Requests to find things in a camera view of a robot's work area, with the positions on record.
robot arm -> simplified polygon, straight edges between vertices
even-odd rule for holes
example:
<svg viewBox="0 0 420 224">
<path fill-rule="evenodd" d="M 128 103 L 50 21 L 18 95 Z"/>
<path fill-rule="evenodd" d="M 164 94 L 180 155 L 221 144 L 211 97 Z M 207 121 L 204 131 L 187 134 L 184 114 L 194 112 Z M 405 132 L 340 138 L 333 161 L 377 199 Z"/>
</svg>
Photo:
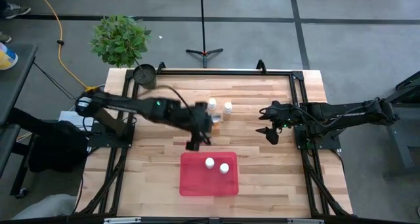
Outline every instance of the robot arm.
<svg viewBox="0 0 420 224">
<path fill-rule="evenodd" d="M 187 142 L 187 150 L 198 150 L 200 143 L 210 145 L 206 133 L 211 132 L 213 121 L 205 111 L 206 102 L 197 102 L 195 106 L 190 106 L 188 109 L 182 108 L 178 100 L 154 97 L 131 99 L 96 90 L 83 93 L 76 100 L 75 105 L 75 110 L 80 116 L 93 117 L 116 137 L 122 139 L 128 133 L 133 133 L 133 128 L 113 118 L 104 108 L 140 114 L 151 122 L 191 132 L 192 140 Z"/>
<path fill-rule="evenodd" d="M 398 116 L 394 113 L 391 103 L 384 99 L 331 105 L 328 103 L 301 103 L 301 107 L 292 104 L 272 104 L 260 110 L 260 120 L 270 120 L 272 127 L 258 129 L 257 132 L 266 135 L 273 145 L 278 143 L 278 134 L 283 127 L 307 125 L 309 138 L 322 137 L 330 131 L 347 127 L 372 123 L 375 125 L 391 125 Z"/>
</svg>

shoe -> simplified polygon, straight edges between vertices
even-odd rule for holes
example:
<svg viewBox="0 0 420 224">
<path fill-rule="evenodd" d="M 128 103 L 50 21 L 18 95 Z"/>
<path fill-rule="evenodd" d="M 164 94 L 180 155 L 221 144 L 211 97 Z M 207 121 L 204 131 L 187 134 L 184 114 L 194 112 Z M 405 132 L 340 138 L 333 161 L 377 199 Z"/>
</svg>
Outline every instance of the shoe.
<svg viewBox="0 0 420 224">
<path fill-rule="evenodd" d="M 28 14 L 31 9 L 29 7 L 24 7 L 16 4 L 7 4 L 8 7 L 1 13 L 4 18 L 10 20 L 18 15 Z"/>
<path fill-rule="evenodd" d="M 7 35 L 7 34 L 3 34 L 2 32 L 0 32 L 0 42 L 2 43 L 10 43 L 12 41 L 12 37 Z"/>
</svg>

green plant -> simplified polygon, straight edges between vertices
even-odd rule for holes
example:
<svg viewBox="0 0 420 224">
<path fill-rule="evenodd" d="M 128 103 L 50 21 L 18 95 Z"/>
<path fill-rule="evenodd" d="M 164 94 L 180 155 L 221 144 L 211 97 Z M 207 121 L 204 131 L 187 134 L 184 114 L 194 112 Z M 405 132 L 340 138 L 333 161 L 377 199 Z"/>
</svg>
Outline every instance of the green plant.
<svg viewBox="0 0 420 224">
<path fill-rule="evenodd" d="M 134 19 L 125 16 L 103 18 L 94 29 L 91 40 L 92 52 L 102 57 L 104 63 L 129 68 L 142 53 L 147 51 L 146 42 L 151 30 L 137 26 Z"/>
</svg>

gray floor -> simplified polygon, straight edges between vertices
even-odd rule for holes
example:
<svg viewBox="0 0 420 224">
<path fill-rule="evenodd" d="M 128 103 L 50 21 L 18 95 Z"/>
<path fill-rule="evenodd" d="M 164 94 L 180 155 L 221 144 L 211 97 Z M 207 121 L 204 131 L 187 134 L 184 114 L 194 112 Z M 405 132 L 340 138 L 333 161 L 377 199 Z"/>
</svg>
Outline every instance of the gray floor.
<svg viewBox="0 0 420 224">
<path fill-rule="evenodd" d="M 30 5 L 33 13 L 50 13 L 42 0 L 9 0 Z M 199 16 L 200 0 L 49 0 L 60 14 L 125 14 L 131 16 Z M 418 0 L 297 0 L 302 18 L 420 19 Z M 291 18 L 290 0 L 205 0 L 207 16 Z M 62 21 L 63 61 L 89 85 L 104 83 L 109 66 L 90 53 L 88 41 L 95 21 Z M 144 62 L 168 67 L 199 68 L 187 48 L 201 50 L 199 22 L 144 22 L 152 30 Z M 61 68 L 57 59 L 59 31 L 52 20 L 9 20 L 1 31 L 15 43 L 39 46 L 36 62 L 74 95 L 82 88 Z M 225 52 L 209 60 L 210 68 L 254 68 L 263 59 L 268 68 L 302 69 L 294 24 L 206 23 L 207 50 Z M 303 24 L 311 69 L 321 70 L 330 103 L 358 102 L 385 97 L 406 77 L 420 70 L 420 25 Z M 33 68 L 18 107 L 40 118 L 55 118 L 72 101 Z M 384 181 L 382 174 L 398 163 L 384 127 L 363 125 L 341 136 L 346 181 L 354 213 L 361 217 L 420 223 L 420 181 Z M 0 179 L 0 218 L 8 219 L 46 195 L 75 194 L 80 171 L 73 174 L 29 174 L 30 195 L 8 196 L 19 157 L 12 156 Z"/>
</svg>

white bottle cap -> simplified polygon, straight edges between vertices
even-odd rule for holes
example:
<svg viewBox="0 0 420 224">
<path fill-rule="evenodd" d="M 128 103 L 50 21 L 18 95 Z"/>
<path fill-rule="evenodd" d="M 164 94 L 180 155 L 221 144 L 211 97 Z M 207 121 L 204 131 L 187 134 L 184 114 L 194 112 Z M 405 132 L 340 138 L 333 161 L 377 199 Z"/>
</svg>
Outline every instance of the white bottle cap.
<svg viewBox="0 0 420 224">
<path fill-rule="evenodd" d="M 214 98 L 209 99 L 208 108 L 210 110 L 216 109 L 216 99 L 214 99 Z"/>
<path fill-rule="evenodd" d="M 205 160 L 205 167 L 211 169 L 213 166 L 215 166 L 215 161 L 212 158 L 207 158 Z"/>
<path fill-rule="evenodd" d="M 220 165 L 220 172 L 222 174 L 226 174 L 229 171 L 229 165 L 228 164 L 222 164 Z"/>
<path fill-rule="evenodd" d="M 232 113 L 232 103 L 231 102 L 227 102 L 227 103 L 224 104 L 224 113 L 225 114 Z"/>
</svg>

